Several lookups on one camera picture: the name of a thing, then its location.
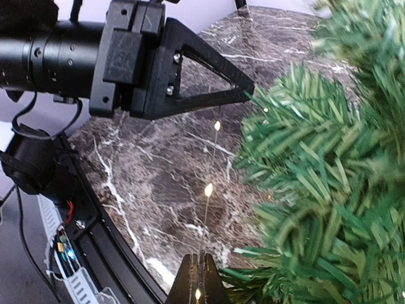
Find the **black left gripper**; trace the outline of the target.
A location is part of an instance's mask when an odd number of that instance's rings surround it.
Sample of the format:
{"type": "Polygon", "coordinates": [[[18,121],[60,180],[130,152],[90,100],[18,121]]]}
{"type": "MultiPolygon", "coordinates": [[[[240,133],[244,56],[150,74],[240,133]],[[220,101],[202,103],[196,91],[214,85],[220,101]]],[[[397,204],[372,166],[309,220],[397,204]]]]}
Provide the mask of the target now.
{"type": "Polygon", "coordinates": [[[165,30],[160,1],[112,1],[103,23],[58,20],[53,1],[1,2],[1,88],[18,101],[26,91],[61,103],[89,100],[92,116],[116,108],[132,117],[163,118],[166,86],[156,53],[165,30]]]}

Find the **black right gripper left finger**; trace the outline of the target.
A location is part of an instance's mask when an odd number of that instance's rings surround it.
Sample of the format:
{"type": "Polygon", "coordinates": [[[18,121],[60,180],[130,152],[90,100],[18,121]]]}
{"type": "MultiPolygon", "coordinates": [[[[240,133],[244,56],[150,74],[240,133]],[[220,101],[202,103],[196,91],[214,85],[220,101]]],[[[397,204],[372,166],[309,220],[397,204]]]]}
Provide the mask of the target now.
{"type": "Polygon", "coordinates": [[[252,78],[174,18],[167,19],[140,80],[130,116],[146,120],[246,102],[255,87],[252,78]]]}

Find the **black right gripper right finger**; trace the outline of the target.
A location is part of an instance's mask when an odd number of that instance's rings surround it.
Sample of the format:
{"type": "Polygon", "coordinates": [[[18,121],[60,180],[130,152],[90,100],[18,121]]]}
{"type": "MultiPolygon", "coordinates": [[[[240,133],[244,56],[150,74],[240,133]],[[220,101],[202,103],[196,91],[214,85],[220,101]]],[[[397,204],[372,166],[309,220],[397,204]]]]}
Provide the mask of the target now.
{"type": "Polygon", "coordinates": [[[201,251],[183,257],[166,304],[230,304],[213,256],[201,251]]]}

